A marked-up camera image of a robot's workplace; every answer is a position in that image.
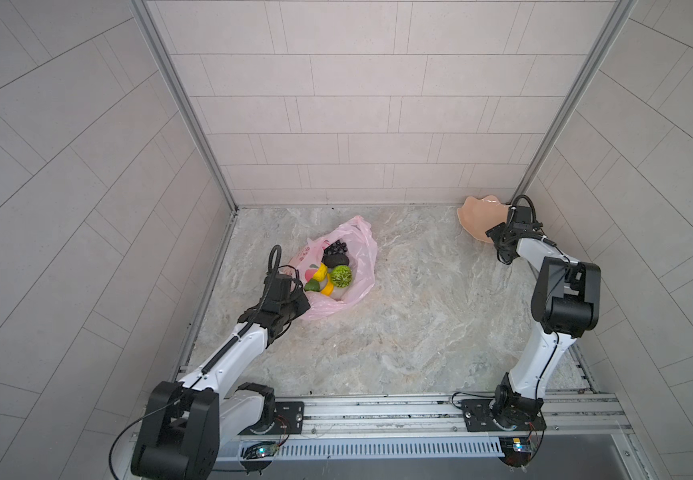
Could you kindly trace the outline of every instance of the pink plastic bag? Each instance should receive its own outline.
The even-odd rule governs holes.
[[[289,262],[299,271],[303,283],[306,283],[306,271],[320,266],[322,251],[336,240],[346,243],[349,248],[346,255],[349,257],[351,285],[341,300],[319,292],[306,292],[312,308],[299,317],[302,320],[318,320],[345,310],[362,300],[375,285],[375,258],[379,246],[373,240],[370,224],[359,215],[317,240],[306,239],[306,246]]]

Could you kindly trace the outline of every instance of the metal corner post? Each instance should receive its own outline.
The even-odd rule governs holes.
[[[133,13],[141,32],[144,34],[144,40],[146,40],[149,50],[152,52],[154,61],[157,63],[160,69],[160,73],[165,80],[165,84],[168,86],[170,92],[173,93],[176,105],[184,116],[184,122],[187,125],[187,129],[189,130],[192,139],[194,139],[194,143],[197,145],[203,159],[205,159],[205,162],[210,169],[210,173],[217,181],[221,192],[224,194],[224,197],[226,197],[226,202],[229,204],[230,209],[233,212],[236,212],[237,204],[232,197],[229,187],[226,185],[224,176],[221,174],[221,171],[218,168],[216,157],[213,155],[213,151],[210,149],[210,145],[205,138],[205,133],[200,127],[198,117],[194,113],[194,109],[189,102],[189,97],[184,90],[184,86],[179,80],[176,68],[170,61],[170,56],[168,55],[168,51],[165,49],[165,44],[162,42],[157,27],[154,25],[154,20],[151,17],[147,1],[130,0],[130,11]]]
[[[607,16],[605,24],[602,26],[600,34],[591,47],[589,55],[587,55],[586,60],[584,60],[581,66],[581,71],[578,72],[571,89],[567,92],[565,99],[562,101],[562,105],[560,105],[557,114],[554,116],[554,120],[552,120],[549,129],[543,136],[543,140],[538,146],[533,160],[531,160],[531,163],[527,166],[525,175],[522,177],[509,203],[514,200],[514,197],[524,194],[527,187],[533,181],[533,178],[535,178],[544,159],[549,155],[557,139],[560,138],[560,134],[565,128],[565,124],[567,124],[567,121],[570,119],[573,110],[575,110],[578,102],[581,101],[583,93],[591,83],[591,79],[594,77],[594,74],[597,73],[597,70],[600,69],[600,65],[605,59],[608,51],[610,51],[610,47],[615,42],[623,24],[626,23],[629,18],[629,12],[635,3],[637,3],[637,0],[618,0],[616,5],[613,6],[613,9]]]

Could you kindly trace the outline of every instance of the yellow bell pepper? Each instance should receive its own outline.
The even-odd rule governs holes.
[[[328,274],[328,283],[322,290],[320,290],[320,293],[322,293],[322,295],[330,296],[330,294],[333,293],[334,287],[335,285],[333,285],[333,283],[330,281],[330,274]]]
[[[326,274],[328,274],[328,267],[325,266],[325,264],[320,264],[320,268],[317,270],[316,274],[312,275],[312,279],[322,282]]]

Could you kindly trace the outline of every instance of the black mounting plate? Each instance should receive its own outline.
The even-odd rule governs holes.
[[[490,409],[490,399],[474,399],[467,398],[461,400],[461,410],[464,412],[464,423],[466,423],[467,432],[508,432],[496,425],[493,412]],[[517,426],[513,432],[529,432],[531,427],[524,425]],[[538,416],[533,420],[533,430],[540,432],[546,429],[546,422],[543,420],[543,415],[538,413]]]
[[[274,416],[283,417],[288,421],[289,428],[283,429],[280,420],[275,420],[268,432],[256,433],[250,428],[245,428],[240,435],[299,435],[303,431],[303,402],[276,402],[274,404]]]

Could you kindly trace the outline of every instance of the tiled wall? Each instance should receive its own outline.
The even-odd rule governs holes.
[[[661,480],[693,478],[693,0],[640,0],[528,194],[605,282],[579,343]]]
[[[611,2],[149,2],[241,205],[508,200]]]
[[[228,216],[125,0],[0,0],[0,478],[108,476]]]

